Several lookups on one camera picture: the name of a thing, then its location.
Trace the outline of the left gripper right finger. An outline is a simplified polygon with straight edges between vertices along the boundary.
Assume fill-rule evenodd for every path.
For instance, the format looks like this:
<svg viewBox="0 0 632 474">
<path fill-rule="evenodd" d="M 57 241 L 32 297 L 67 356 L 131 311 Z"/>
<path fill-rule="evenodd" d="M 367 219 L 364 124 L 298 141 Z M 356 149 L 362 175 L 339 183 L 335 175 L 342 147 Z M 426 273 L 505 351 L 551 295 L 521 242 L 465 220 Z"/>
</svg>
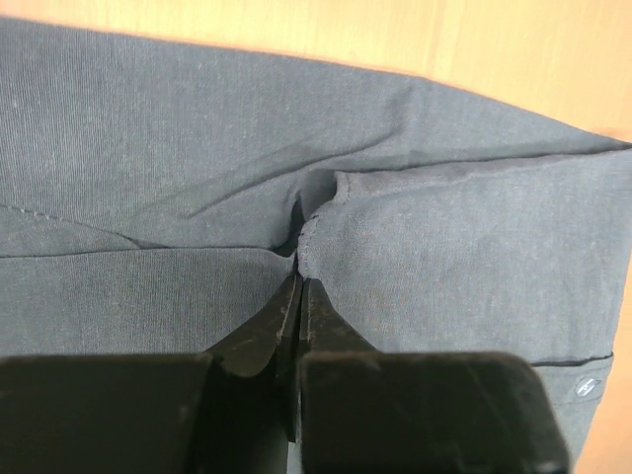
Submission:
<svg viewBox="0 0 632 474">
<path fill-rule="evenodd" d="M 303 286 L 299 387 L 307 473 L 568 473 L 543 383 L 506 353 L 387 354 Z"/>
</svg>

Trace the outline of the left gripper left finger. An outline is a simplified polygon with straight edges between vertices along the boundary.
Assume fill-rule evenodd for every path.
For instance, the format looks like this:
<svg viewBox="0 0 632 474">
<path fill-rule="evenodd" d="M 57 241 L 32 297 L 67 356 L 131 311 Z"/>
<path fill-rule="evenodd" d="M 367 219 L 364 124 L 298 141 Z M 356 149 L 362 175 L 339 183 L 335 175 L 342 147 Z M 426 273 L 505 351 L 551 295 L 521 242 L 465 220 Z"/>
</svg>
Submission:
<svg viewBox="0 0 632 474">
<path fill-rule="evenodd" d="M 5 473 L 283 473 L 302 293 L 288 277 L 208 350 L 1 361 Z"/>
</svg>

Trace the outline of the grey long sleeve shirt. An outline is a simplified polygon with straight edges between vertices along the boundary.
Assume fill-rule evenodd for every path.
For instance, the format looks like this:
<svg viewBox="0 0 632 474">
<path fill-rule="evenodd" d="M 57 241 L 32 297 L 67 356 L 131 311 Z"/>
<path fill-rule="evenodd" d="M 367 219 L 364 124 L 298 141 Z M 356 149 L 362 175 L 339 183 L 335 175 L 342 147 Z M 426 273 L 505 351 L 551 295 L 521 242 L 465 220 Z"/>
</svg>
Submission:
<svg viewBox="0 0 632 474">
<path fill-rule="evenodd" d="M 422 78 L 1 22 L 1 353 L 197 353 L 292 271 L 386 352 L 531 362 L 574 456 L 631 147 Z"/>
</svg>

